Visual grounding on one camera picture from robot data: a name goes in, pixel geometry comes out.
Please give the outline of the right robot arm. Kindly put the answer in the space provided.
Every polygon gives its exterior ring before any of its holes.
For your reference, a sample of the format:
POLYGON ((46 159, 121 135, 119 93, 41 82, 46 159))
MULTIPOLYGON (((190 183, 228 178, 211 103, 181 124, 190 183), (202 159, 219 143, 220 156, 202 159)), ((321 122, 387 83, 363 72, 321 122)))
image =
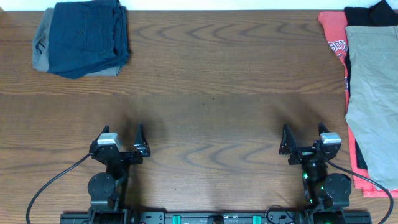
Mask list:
POLYGON ((318 124, 319 138, 312 146, 298 146, 290 127, 282 128, 280 155, 288 155, 290 165, 300 165, 305 198, 308 205, 295 214, 295 223, 331 223, 343 221, 342 209, 349 206, 351 178, 328 173, 327 162, 336 157, 341 138, 318 124))

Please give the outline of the khaki green shorts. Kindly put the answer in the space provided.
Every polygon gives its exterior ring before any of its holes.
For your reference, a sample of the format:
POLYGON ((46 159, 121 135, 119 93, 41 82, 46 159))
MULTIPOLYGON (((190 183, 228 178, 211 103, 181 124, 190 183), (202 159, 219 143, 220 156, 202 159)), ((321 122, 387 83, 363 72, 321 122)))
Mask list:
POLYGON ((397 189, 397 27, 348 26, 346 122, 372 180, 397 189))

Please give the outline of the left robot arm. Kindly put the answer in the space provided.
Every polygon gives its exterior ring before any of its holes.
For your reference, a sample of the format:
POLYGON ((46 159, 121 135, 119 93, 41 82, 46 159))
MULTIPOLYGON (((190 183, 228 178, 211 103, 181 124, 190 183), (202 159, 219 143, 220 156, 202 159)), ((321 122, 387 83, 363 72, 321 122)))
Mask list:
POLYGON ((130 166, 142 164, 143 158, 151 154, 142 124, 137 128, 134 149, 122 152, 121 148, 118 134, 112 133, 108 126, 90 145, 91 158, 106 166, 105 172, 94 175, 88 182, 90 223, 132 223, 137 219, 124 201, 130 166))

